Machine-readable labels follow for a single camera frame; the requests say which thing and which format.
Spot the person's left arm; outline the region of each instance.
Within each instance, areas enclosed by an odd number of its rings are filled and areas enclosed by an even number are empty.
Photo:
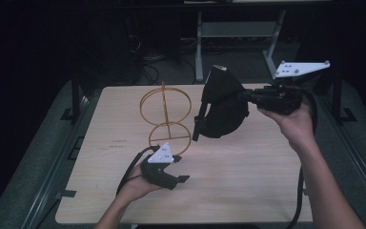
[[[118,222],[131,202],[146,196],[148,193],[161,189],[161,187],[150,184],[141,176],[141,168],[135,166],[130,174],[132,177],[126,182],[105,214],[96,224],[96,229],[117,228]]]

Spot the white bracket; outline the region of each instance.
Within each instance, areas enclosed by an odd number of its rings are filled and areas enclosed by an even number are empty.
[[[173,154],[169,142],[163,144],[163,146],[148,159],[149,163],[172,163],[173,161]]]
[[[306,73],[316,72],[322,69],[329,68],[331,64],[329,61],[324,63],[296,63],[289,62],[286,63],[284,60],[281,61],[280,66],[278,66],[277,71],[274,73],[275,77],[291,77],[300,76]]]

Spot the person's left hand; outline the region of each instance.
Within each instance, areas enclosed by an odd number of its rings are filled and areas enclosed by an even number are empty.
[[[162,189],[162,187],[151,184],[142,177],[140,165],[138,164],[132,169],[129,180],[121,188],[117,198],[123,198],[127,202],[132,202],[146,196],[152,191]]]

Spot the wooden table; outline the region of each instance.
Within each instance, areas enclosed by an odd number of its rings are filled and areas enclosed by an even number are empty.
[[[261,88],[263,85],[244,85]],[[202,85],[167,86],[184,91],[192,101],[181,121],[193,132]],[[160,86],[111,87],[103,90],[56,214],[59,223],[96,223],[111,204],[121,177],[138,152],[149,146],[153,125],[140,114],[140,100]],[[161,94],[149,98],[143,114],[165,121]],[[188,99],[166,92],[170,121],[189,109]],[[295,213],[300,162],[278,126],[249,104],[250,115],[230,135],[219,139],[200,136],[182,160],[165,172],[190,175],[174,190],[160,190],[132,203],[124,223],[238,223],[289,221]],[[173,135],[184,131],[172,129]],[[165,135],[162,130],[157,135]],[[186,139],[169,141],[172,151]],[[299,221],[312,221],[310,203],[303,199]]]

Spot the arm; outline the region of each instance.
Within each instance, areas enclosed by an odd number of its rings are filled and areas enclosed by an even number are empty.
[[[316,144],[308,106],[290,115],[259,111],[278,124],[299,156],[316,228],[364,228]]]
[[[141,174],[139,165],[135,166],[130,174],[132,179],[124,185],[112,201],[112,204],[97,223],[96,229],[117,228],[118,222],[131,202],[146,196],[152,191],[161,189],[157,185],[150,184],[140,176]]]

